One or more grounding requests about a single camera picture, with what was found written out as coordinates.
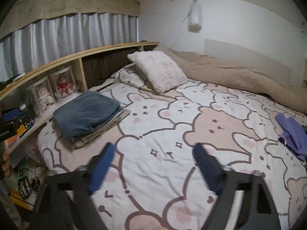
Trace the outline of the blue knitted sweater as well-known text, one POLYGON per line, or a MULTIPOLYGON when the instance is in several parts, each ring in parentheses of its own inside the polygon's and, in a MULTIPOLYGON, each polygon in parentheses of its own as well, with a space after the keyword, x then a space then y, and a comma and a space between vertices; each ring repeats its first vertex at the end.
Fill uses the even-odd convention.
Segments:
POLYGON ((86 91, 53 113, 53 123, 72 144, 106 126, 122 107, 99 92, 86 91))

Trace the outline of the wooden headboard shelf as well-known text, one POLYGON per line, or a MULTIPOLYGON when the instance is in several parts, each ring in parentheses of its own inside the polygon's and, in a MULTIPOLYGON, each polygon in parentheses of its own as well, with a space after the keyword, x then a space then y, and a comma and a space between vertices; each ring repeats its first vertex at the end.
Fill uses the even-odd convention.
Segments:
MULTIPOLYGON (((57 60, 51 61, 50 63, 47 63, 45 65, 42 65, 34 69, 33 71, 19 78, 17 81, 13 81, 3 91, 1 91, 1 101, 6 96, 8 96, 11 92, 21 87, 22 85, 26 84, 26 82, 34 81, 34 78, 38 77, 39 75, 47 74, 47 71, 53 70, 56 67, 62 67, 65 64, 68 64, 68 67, 71 67, 73 77, 76 77, 77 80, 81 81, 81 92, 84 92, 87 90, 87 83, 86 83, 84 68, 82 64, 82 58, 87 57, 87 56, 96 55, 99 53, 108 53, 108 52, 115 51, 115 50, 122 50, 122 49, 129 49, 129 48, 137 48, 138 50, 140 49, 152 50, 156 46, 158 46, 158 44, 159 42, 139 42, 139 43, 115 44, 115 45, 109 45, 109 46, 89 49, 89 50, 81 51, 78 53, 74 53, 74 54, 59 58, 57 60)), ((54 107, 54 110, 60 108, 67 102, 68 100, 57 103, 56 107, 54 107)), ((35 119, 34 126, 31 127, 29 130, 27 130, 24 135, 18 136, 17 140, 13 142, 13 144, 9 146, 5 146, 6 149, 10 152, 14 151, 15 148, 18 147, 28 136, 30 136, 42 124, 44 124, 50 118, 53 117, 53 111, 50 111, 46 115, 42 117, 38 117, 38 119, 35 119)))

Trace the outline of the red doll in clear case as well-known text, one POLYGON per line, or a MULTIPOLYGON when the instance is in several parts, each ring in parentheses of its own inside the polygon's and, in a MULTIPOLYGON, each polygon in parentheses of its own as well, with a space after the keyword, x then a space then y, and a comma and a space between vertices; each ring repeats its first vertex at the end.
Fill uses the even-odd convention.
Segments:
POLYGON ((71 66, 51 73, 50 81, 58 102, 64 102, 71 99, 77 92, 77 86, 71 66))

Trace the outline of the grey curtain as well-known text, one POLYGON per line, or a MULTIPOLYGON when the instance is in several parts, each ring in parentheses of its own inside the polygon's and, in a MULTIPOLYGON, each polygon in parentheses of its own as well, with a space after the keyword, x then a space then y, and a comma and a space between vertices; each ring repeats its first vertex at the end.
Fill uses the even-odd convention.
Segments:
POLYGON ((58 58, 138 40, 138 18, 75 14, 29 24, 1 39, 1 80, 28 73, 58 58))

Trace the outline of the purple cloth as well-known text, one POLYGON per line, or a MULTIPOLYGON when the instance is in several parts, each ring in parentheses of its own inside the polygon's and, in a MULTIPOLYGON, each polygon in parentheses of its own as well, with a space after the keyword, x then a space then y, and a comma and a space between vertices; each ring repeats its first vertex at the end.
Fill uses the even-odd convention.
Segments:
POLYGON ((275 120, 283 129, 279 141, 290 150, 296 158, 306 161, 306 132, 302 126, 293 118, 286 118, 279 113, 275 120))

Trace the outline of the bunny print bed sheet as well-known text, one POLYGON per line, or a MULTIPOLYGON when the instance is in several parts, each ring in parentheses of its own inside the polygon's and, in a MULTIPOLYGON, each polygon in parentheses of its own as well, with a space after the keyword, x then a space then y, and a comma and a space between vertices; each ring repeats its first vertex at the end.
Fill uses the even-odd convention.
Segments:
POLYGON ((47 167, 74 171, 107 142, 115 158, 92 199, 108 229, 200 229, 216 196, 192 157, 199 142, 235 171, 261 176, 272 194, 282 229, 290 229, 306 206, 306 170, 280 142, 279 113, 306 124, 306 116, 246 91, 189 80, 165 94, 128 65, 101 94, 130 114, 76 149, 52 124, 39 133, 47 167))

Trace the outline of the beige folded garment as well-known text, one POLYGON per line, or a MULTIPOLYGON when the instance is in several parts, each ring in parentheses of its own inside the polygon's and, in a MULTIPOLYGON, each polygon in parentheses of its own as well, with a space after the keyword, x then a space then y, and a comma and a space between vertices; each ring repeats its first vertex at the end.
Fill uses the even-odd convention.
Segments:
POLYGON ((55 111, 52 127, 64 136, 73 149, 79 149, 117 125, 129 114, 130 111, 122 106, 68 106, 55 111))

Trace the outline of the beige curtain valance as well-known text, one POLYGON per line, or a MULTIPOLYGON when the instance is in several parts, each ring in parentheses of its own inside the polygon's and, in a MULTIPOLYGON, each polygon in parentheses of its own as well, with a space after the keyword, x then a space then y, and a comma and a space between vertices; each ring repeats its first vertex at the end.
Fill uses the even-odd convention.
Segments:
POLYGON ((35 21, 69 14, 110 13, 137 17, 136 0, 24 0, 16 3, 1 25, 1 38, 35 21))

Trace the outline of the beige fleece blanket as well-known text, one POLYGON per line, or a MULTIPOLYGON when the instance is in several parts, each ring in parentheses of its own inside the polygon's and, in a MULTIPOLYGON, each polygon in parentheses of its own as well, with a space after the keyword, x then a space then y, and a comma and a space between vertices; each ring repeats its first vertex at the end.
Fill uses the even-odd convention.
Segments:
POLYGON ((284 85, 259 70, 215 57, 174 51, 163 46, 157 46, 155 50, 168 55, 192 80, 266 94, 279 104, 306 114, 305 88, 284 85))

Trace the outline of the fluffy pink pillow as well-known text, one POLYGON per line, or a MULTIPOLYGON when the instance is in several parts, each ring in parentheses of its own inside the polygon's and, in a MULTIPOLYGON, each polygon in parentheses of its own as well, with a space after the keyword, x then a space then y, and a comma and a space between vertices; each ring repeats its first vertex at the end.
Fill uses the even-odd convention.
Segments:
POLYGON ((127 58, 145 74, 158 93, 165 93, 188 81, 182 69, 163 51, 136 51, 127 58))

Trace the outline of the hanging white bottle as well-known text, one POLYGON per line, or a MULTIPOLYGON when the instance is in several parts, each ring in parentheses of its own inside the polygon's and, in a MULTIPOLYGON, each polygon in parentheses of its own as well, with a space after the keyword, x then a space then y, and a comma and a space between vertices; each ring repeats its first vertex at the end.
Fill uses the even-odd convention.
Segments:
POLYGON ((188 30, 198 32, 202 28, 202 6, 197 0, 192 0, 188 13, 188 30))

